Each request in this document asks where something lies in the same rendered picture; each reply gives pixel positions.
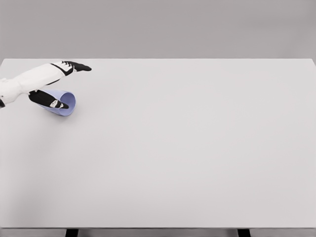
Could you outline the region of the lilac plastic cup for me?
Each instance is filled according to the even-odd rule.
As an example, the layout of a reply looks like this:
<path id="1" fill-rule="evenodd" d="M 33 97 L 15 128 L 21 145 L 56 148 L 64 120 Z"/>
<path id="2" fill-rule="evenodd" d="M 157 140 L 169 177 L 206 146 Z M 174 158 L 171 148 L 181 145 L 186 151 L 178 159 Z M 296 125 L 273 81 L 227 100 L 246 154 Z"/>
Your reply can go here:
<path id="1" fill-rule="evenodd" d="M 72 114 L 76 106 L 76 98 L 73 93 L 68 92 L 68 91 L 63 91 L 63 90 L 44 90 L 44 92 L 50 94 L 51 96 L 54 96 L 63 104 L 68 105 L 68 108 L 67 109 L 49 108 L 40 104 L 39 106 L 41 106 L 42 108 L 52 113 L 55 113 L 57 115 L 64 116 L 64 117 Z"/>

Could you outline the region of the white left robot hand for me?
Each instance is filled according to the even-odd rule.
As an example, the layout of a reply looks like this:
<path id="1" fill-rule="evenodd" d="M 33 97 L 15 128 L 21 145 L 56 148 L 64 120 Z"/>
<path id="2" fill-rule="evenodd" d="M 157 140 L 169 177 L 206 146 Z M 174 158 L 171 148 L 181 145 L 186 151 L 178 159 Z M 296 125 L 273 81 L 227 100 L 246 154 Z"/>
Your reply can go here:
<path id="1" fill-rule="evenodd" d="M 67 60 L 34 67 L 12 79 L 15 86 L 14 98 L 26 94 L 31 101 L 38 102 L 42 106 L 62 110 L 68 109 L 68 104 L 44 92 L 42 88 L 54 84 L 71 74 L 90 72 L 91 70 L 92 68 L 88 65 Z"/>

